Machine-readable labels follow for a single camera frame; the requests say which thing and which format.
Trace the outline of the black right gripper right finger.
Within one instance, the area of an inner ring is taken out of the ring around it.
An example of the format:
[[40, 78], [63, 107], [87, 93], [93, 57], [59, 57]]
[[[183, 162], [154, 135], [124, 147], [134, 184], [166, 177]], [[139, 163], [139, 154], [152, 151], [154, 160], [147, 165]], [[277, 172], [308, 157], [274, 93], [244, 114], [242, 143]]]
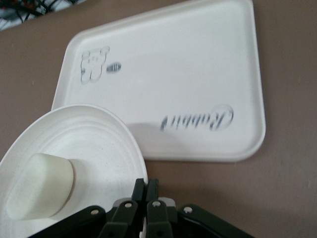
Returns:
[[251, 238], [235, 227], [195, 204], [176, 209], [174, 200], [160, 198], [159, 182], [149, 180], [146, 193], [148, 238]]

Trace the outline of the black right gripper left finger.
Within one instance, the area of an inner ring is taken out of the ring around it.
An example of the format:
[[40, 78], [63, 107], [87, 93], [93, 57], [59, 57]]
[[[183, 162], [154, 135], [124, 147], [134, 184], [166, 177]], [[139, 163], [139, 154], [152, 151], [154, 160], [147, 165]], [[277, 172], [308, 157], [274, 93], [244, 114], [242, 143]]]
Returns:
[[142, 229], [140, 203], [144, 180], [135, 181], [132, 196], [116, 201], [107, 212], [101, 206], [89, 206], [31, 235], [32, 238], [135, 238]]

